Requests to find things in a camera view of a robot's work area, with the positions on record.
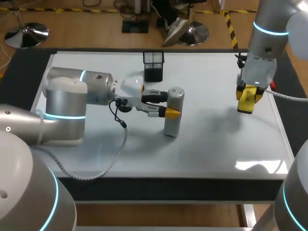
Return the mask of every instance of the person's leg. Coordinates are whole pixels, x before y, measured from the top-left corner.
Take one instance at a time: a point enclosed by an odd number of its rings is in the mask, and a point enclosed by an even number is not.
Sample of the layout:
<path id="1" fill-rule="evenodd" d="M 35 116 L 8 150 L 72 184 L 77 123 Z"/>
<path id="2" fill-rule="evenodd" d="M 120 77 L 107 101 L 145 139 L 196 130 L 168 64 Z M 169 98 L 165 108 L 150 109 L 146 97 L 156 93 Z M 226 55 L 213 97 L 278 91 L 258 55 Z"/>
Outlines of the person's leg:
<path id="1" fill-rule="evenodd" d="M 178 14 L 170 5 L 169 0 L 152 0 L 151 6 L 159 17 L 167 21 L 168 26 L 174 23 L 178 18 Z"/>
<path id="2" fill-rule="evenodd" d="M 187 19 L 178 18 L 177 13 L 170 5 L 169 0 L 152 0 L 151 6 L 156 13 L 165 20 L 167 38 L 163 46 L 167 47 L 174 45 L 189 29 L 189 21 Z"/>

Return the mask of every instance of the chair base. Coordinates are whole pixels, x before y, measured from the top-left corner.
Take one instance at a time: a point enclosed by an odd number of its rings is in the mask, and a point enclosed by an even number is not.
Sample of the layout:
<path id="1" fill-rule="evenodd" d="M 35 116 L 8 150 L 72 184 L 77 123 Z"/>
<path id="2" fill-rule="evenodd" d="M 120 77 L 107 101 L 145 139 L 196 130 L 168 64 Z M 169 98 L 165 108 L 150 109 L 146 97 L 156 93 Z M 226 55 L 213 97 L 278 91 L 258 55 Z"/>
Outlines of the chair base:
<path id="1" fill-rule="evenodd" d="M 210 36 L 208 28 L 199 22 L 192 22 L 189 30 L 179 39 L 182 46 L 195 46 L 207 41 Z"/>
<path id="2" fill-rule="evenodd" d="M 15 27 L 4 37 L 5 43 L 14 48 L 29 48 L 43 43 L 49 35 L 47 27 L 40 23 L 26 23 Z"/>

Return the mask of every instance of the white tabletop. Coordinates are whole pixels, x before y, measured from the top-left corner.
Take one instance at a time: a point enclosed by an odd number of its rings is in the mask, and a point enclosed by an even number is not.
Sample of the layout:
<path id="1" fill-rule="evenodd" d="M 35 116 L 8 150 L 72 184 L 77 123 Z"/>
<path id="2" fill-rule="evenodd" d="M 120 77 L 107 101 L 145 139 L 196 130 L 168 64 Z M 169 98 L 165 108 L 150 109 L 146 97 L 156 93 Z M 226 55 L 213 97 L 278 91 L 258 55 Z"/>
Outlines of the white tabletop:
<path id="1" fill-rule="evenodd" d="M 162 118 L 136 110 L 119 114 L 128 141 L 105 177 L 284 179 L 294 157 L 273 96 L 264 93 L 251 115 L 238 113 L 236 61 L 234 53 L 165 53 L 163 82 L 146 88 L 185 90 L 180 135 L 164 136 Z M 144 69 L 142 53 L 117 52 L 59 52 L 49 66 L 107 72 L 115 80 L 143 75 Z M 41 90 L 39 95 L 37 108 L 45 112 Z M 49 149 L 67 170 L 90 176 L 108 166 L 123 135 L 108 106 L 88 105 L 83 144 Z M 65 176 L 39 155 L 58 177 Z"/>

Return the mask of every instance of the black mesh pen holder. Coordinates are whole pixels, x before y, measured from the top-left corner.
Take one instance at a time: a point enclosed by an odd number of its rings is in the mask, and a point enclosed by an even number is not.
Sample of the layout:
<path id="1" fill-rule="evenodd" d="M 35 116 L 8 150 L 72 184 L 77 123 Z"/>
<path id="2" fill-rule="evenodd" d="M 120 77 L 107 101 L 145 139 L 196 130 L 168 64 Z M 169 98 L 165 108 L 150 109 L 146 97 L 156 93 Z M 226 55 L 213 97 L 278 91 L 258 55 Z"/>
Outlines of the black mesh pen holder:
<path id="1" fill-rule="evenodd" d="M 163 52 L 144 52 L 144 81 L 145 82 L 161 82 L 163 81 L 164 67 Z"/>

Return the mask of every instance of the wooden floor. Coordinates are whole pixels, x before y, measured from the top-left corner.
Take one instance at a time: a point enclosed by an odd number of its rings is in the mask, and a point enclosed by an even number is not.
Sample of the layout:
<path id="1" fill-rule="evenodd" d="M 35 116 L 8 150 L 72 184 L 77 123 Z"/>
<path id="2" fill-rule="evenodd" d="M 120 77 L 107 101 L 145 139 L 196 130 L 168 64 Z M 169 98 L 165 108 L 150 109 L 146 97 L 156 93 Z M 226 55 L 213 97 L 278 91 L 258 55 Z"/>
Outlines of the wooden floor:
<path id="1" fill-rule="evenodd" d="M 214 0 L 206 4 L 196 4 L 195 10 L 212 10 Z M 31 0 L 19 0 L 20 5 Z M 227 0 L 226 10 L 255 10 L 258 0 Z M 27 7 L 40 8 L 84 8 L 81 0 L 42 0 Z M 102 0 L 96 9 L 112 9 L 113 0 Z M 15 25 L 13 14 L 1 20 L 7 13 L 0 12 L 0 38 Z M 155 27 L 156 16 L 150 20 L 148 34 L 122 34 L 122 18 L 118 13 L 74 13 L 74 12 L 22 12 L 25 22 L 39 22 L 50 30 L 48 40 L 39 47 L 56 48 L 162 48 L 164 33 Z M 231 22 L 239 48 L 247 48 L 255 13 L 233 13 Z M 196 47 L 175 45 L 172 49 L 232 49 L 232 43 L 223 15 L 194 14 L 194 20 L 205 24 L 210 31 L 207 42 Z M 13 56 L 15 50 L 7 47 L 0 39 L 7 54 Z M 306 73 L 308 63 L 296 59 L 287 48 L 300 81 L 308 93 Z M 6 62 L 0 51 L 0 66 Z M 255 205 L 256 216 L 260 217 L 267 205 Z M 115 226 L 209 226 L 239 227 L 242 225 L 237 205 L 77 205 L 78 225 Z"/>

